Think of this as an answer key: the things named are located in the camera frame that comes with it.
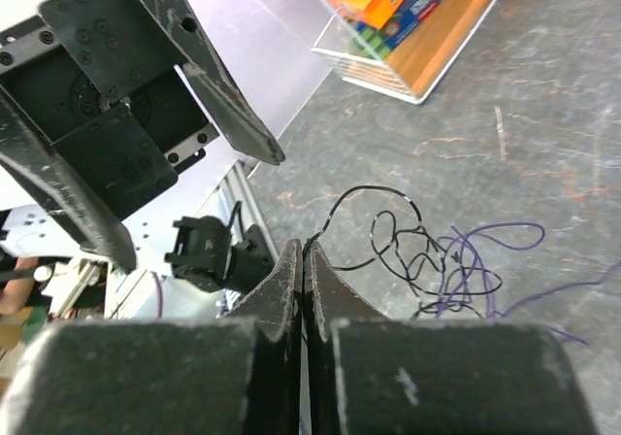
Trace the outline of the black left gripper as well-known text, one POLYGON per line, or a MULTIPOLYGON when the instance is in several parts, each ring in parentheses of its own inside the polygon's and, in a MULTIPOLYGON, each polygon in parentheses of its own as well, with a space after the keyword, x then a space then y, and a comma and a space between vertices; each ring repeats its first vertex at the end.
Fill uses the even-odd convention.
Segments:
POLYGON ((47 0, 1 46, 1 166, 127 272, 137 255, 120 218, 217 135, 178 67, 233 149, 285 159, 188 0, 47 0))

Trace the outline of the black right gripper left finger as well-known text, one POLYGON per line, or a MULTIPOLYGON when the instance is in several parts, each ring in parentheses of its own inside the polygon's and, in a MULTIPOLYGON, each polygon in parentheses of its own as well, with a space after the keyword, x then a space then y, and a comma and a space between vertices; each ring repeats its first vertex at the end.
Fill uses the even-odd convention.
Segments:
POLYGON ((295 434, 302 246, 216 320, 45 328, 1 403, 5 434, 295 434))

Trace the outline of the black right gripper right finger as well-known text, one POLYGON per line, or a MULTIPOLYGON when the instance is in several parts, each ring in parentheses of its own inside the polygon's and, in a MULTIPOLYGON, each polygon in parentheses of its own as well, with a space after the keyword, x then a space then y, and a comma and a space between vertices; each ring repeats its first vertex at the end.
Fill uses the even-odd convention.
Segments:
POLYGON ((545 327, 385 317, 316 242, 304 251, 315 434, 593 434, 560 342, 545 327))

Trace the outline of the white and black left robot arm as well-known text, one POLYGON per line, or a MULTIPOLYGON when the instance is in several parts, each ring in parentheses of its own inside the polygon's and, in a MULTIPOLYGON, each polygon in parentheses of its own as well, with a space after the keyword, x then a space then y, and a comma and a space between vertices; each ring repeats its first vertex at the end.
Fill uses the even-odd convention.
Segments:
POLYGON ((182 211, 208 143, 284 153, 188 0, 46 0, 13 20, 1 0, 1 261, 22 286, 36 261, 53 307, 95 271, 172 274, 203 290, 251 289, 272 263, 227 221, 182 211))

